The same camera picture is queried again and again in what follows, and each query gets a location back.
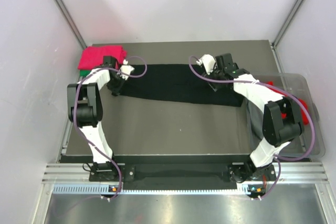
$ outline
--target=gray table surface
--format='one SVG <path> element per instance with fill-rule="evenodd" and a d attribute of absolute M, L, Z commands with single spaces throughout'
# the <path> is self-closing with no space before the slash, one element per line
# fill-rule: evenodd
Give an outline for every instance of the gray table surface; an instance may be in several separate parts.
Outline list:
<path fill-rule="evenodd" d="M 324 224 L 327 223 L 315 185 L 277 185 L 261 202 L 247 196 L 121 195 L 111 203 L 100 198 L 71 206 L 88 195 L 53 195 L 46 224 Z"/>
<path fill-rule="evenodd" d="M 199 41 L 123 44 L 128 56 L 148 64 L 188 63 L 188 57 L 230 52 L 250 72 L 278 72 L 269 41 Z M 200 105 L 113 97 L 101 90 L 106 139 L 115 154 L 250 153 L 246 107 Z M 71 131 L 67 155 L 91 155 L 88 144 Z"/>

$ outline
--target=black cloth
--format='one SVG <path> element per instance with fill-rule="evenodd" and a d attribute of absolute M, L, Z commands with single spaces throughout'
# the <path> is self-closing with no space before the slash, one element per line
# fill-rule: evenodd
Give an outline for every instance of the black cloth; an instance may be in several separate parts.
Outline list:
<path fill-rule="evenodd" d="M 144 71 L 144 65 L 134 65 L 132 75 Z M 197 73 L 204 69 L 193 65 Z M 141 78 L 129 78 L 120 95 L 150 100 L 216 104 L 240 107 L 244 97 L 233 90 L 214 91 L 209 84 L 194 75 L 186 64 L 148 65 L 147 73 Z"/>

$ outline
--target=clear plastic bin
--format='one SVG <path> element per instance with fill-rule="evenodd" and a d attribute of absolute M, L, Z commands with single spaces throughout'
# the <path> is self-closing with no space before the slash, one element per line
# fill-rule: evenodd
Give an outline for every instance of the clear plastic bin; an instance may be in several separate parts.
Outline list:
<path fill-rule="evenodd" d="M 319 126 L 319 116 L 318 111 L 312 102 L 308 84 L 306 79 L 300 74 L 292 73 L 252 73 L 253 76 L 258 79 L 260 82 L 269 82 L 272 81 L 274 86 L 281 88 L 297 98 L 304 100 L 308 106 L 308 113 L 312 118 L 315 128 L 316 141 L 314 148 L 309 155 L 311 158 L 321 158 L 326 149 L 324 148 L 324 143 L 322 139 L 322 134 Z M 262 137 L 262 114 L 261 111 L 251 102 L 247 103 L 247 118 L 248 118 L 248 127 L 251 132 L 250 143 L 251 148 L 254 150 Z M 280 154 L 282 156 L 297 157 L 301 156 L 306 149 L 309 148 L 311 143 L 311 130 L 309 125 L 305 125 L 304 133 L 294 139 L 291 144 L 285 147 Z"/>

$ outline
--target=green cloth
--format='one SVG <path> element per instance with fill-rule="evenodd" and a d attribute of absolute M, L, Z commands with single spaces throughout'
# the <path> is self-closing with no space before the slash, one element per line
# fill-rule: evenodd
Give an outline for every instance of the green cloth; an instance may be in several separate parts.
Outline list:
<path fill-rule="evenodd" d="M 81 76 L 81 77 L 85 77 L 85 76 L 87 76 L 90 72 L 91 72 L 91 70 L 79 70 L 79 76 Z"/>

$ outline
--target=red cloth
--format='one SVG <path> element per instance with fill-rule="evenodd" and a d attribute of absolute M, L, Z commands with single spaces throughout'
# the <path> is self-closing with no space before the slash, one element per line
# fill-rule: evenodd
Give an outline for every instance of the red cloth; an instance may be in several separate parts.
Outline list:
<path fill-rule="evenodd" d="M 273 86 L 273 82 L 272 81 L 269 81 L 269 82 L 266 82 L 266 84 L 268 84 L 268 85 L 272 85 Z M 274 89 L 271 89 L 271 88 L 269 88 L 270 90 L 272 90 L 272 91 L 274 91 L 274 92 L 277 92 L 277 93 L 279 93 L 279 94 L 283 94 L 282 92 L 279 92 L 279 91 L 277 91 L 277 90 L 274 90 Z M 300 99 L 300 98 L 298 98 L 298 100 L 302 103 L 302 105 L 306 108 L 306 110 L 308 111 L 308 106 L 307 106 L 307 104 L 306 104 L 306 102 L 304 101 L 304 100 L 302 100 L 302 99 Z M 300 109 L 301 110 L 301 115 L 302 115 L 302 121 L 303 121 L 303 124 L 304 125 L 307 125 L 309 122 L 308 122 L 308 118 L 306 117 L 306 114 L 303 112 L 303 110 L 302 109 Z M 281 114 L 282 115 L 282 118 L 286 118 L 286 114 L 284 114 L 284 113 L 282 113 Z"/>
<path fill-rule="evenodd" d="M 103 63 L 104 56 L 113 56 L 122 64 L 126 55 L 127 51 L 123 50 L 122 46 L 88 47 L 82 52 L 78 69 L 92 70 Z"/>

